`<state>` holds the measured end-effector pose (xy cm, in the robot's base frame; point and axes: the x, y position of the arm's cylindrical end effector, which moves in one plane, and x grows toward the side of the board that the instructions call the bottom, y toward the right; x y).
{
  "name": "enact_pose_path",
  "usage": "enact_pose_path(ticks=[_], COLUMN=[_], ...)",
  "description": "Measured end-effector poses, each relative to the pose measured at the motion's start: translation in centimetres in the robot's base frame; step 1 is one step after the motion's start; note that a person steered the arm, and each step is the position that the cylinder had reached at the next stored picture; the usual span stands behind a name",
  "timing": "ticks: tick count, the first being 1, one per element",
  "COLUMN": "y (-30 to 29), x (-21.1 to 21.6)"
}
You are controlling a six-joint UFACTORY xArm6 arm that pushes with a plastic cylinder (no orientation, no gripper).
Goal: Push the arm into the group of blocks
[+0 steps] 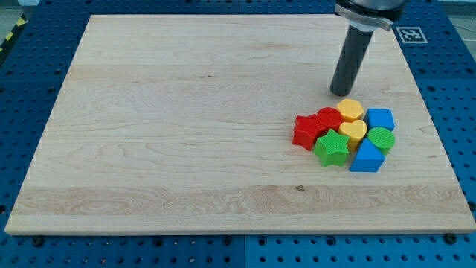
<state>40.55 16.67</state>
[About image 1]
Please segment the robot arm flange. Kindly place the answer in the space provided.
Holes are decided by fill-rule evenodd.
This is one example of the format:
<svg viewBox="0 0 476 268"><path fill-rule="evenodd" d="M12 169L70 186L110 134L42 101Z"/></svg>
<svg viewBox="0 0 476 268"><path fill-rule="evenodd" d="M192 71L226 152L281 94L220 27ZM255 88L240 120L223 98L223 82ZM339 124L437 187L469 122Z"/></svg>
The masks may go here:
<svg viewBox="0 0 476 268"><path fill-rule="evenodd" d="M334 13L363 32L389 31L402 15L406 0L336 0Z"/></svg>

